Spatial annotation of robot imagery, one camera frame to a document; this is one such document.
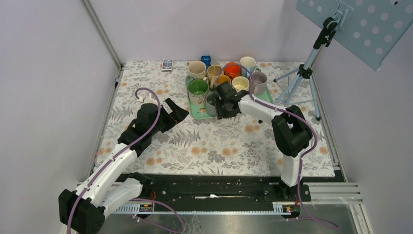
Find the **grey mug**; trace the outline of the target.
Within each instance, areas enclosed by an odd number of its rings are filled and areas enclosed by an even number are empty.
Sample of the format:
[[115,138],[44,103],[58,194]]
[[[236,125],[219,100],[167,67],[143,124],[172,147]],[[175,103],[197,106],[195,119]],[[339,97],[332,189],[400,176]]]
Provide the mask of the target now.
[[205,99],[205,112],[215,117],[217,116],[216,107],[215,107],[215,98],[218,98],[219,94],[217,92],[210,92]]

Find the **cream yellow mug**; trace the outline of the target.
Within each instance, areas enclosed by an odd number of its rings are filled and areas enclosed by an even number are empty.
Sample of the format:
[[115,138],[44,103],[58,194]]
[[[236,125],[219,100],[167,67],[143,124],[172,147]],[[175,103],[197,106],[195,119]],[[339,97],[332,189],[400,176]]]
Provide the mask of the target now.
[[236,90],[236,92],[240,92],[242,90],[249,91],[250,82],[248,78],[246,77],[242,77],[242,76],[235,77],[232,80],[231,84],[232,84],[232,87]]

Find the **blue butterfly mug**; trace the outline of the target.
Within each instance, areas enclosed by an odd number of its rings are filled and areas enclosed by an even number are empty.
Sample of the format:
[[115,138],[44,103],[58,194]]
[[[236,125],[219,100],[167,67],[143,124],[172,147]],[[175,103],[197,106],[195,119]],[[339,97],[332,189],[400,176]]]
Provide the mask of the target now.
[[215,78],[214,84],[215,84],[215,86],[218,86],[218,85],[221,85],[225,82],[228,82],[229,84],[231,84],[231,78],[226,76],[226,75],[220,75],[220,76]]

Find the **beige cartoon print mug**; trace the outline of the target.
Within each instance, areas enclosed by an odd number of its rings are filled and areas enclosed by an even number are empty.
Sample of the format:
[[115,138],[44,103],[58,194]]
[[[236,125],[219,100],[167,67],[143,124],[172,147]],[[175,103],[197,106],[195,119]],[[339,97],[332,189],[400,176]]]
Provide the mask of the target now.
[[189,101],[197,107],[205,106],[206,96],[209,93],[209,79],[191,79],[187,85]]

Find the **orange mug with black handle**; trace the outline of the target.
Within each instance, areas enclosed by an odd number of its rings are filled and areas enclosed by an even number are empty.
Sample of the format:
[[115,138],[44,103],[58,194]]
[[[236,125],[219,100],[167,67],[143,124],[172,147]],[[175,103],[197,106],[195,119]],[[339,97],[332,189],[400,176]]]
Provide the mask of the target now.
[[228,62],[224,66],[224,75],[228,76],[231,80],[233,80],[235,77],[238,77],[241,75],[241,68],[239,64],[235,62]]

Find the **round beige glazed mug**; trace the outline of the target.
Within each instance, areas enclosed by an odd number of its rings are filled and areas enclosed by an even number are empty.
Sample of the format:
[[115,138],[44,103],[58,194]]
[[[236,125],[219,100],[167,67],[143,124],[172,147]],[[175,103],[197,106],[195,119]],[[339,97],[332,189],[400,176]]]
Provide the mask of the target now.
[[209,86],[210,89],[213,89],[215,86],[215,79],[219,76],[221,73],[222,67],[219,65],[211,65],[208,67],[206,70],[206,75],[209,80]]

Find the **lilac mug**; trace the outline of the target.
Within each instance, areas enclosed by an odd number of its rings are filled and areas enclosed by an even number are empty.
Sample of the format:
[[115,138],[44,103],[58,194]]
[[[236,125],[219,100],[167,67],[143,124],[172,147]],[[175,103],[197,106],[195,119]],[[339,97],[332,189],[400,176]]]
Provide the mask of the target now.
[[250,77],[249,92],[253,95],[261,95],[267,88],[267,75],[263,72],[254,72]]

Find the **beige seahorse print mug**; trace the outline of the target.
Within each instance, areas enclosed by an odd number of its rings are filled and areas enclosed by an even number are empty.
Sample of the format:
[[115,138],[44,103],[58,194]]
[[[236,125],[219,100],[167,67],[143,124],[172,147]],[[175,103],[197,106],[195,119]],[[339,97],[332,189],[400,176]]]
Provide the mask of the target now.
[[202,79],[206,80],[207,67],[202,61],[188,62],[188,75],[191,80]]

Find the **light blue faceted mug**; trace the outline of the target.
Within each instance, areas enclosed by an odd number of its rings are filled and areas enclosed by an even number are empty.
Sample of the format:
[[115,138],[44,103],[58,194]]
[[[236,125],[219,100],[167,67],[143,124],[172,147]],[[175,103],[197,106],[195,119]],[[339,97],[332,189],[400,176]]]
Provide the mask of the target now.
[[249,78],[250,74],[260,72],[261,69],[257,66],[256,60],[253,57],[245,56],[240,59],[241,76]]

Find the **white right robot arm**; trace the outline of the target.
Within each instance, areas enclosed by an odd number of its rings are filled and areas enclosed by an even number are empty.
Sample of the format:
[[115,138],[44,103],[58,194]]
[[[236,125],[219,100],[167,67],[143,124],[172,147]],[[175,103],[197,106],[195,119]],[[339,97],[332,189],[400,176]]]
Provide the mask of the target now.
[[245,114],[271,125],[275,144],[283,154],[281,180],[284,184],[279,193],[284,200],[293,200],[299,194],[297,184],[302,178],[302,158],[311,151],[310,141],[317,139],[300,108],[292,105],[281,109],[248,91],[237,92],[227,81],[218,85],[216,92],[219,94],[214,100],[218,119]]

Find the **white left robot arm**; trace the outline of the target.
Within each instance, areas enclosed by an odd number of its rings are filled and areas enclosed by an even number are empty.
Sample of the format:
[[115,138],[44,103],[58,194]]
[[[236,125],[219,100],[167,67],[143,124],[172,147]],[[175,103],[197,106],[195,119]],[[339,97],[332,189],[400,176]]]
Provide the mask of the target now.
[[61,223],[80,234],[96,234],[105,219],[124,203],[133,198],[146,200],[153,194],[152,180],[140,173],[130,173],[120,185],[114,189],[111,186],[150,146],[155,134],[170,130],[189,115],[170,98],[165,102],[171,113],[154,100],[142,104],[108,158],[74,191],[61,192],[58,197]]

